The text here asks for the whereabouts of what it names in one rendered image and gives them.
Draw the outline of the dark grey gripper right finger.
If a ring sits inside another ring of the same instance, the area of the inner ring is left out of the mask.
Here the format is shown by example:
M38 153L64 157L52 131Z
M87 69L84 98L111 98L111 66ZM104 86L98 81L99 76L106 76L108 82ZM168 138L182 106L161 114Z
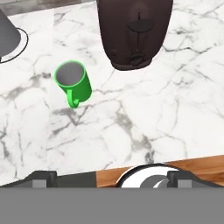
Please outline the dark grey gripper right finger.
M189 171L169 171L167 178L167 186L172 188L221 188L221 185L202 180Z

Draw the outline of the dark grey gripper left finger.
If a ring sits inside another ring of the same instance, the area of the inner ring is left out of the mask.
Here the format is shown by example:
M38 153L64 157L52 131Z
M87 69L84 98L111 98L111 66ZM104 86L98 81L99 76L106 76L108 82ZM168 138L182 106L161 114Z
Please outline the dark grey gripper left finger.
M34 171L26 178L4 185L3 187L51 188L55 187L56 171Z

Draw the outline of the green mug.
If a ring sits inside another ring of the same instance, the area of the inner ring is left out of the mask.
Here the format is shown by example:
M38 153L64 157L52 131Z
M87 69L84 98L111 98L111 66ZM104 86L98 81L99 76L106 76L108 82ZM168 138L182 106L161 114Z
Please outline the green mug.
M76 109L92 94L87 70L77 60L69 60L59 65L54 72L54 80L65 92L67 102L72 109Z

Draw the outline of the white and black round knob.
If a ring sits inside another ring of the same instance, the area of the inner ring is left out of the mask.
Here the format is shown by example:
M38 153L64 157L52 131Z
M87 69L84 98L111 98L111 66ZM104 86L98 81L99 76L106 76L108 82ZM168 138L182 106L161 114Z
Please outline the white and black round knob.
M168 172L179 168L168 164L146 164L129 168L117 180L118 188L166 188L169 182Z

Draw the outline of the dark brown coffee machine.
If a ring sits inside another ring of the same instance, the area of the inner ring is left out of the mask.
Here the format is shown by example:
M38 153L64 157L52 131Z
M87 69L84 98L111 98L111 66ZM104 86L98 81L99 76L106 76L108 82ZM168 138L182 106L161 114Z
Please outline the dark brown coffee machine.
M173 0L96 0L101 42L120 71L147 67L165 40Z

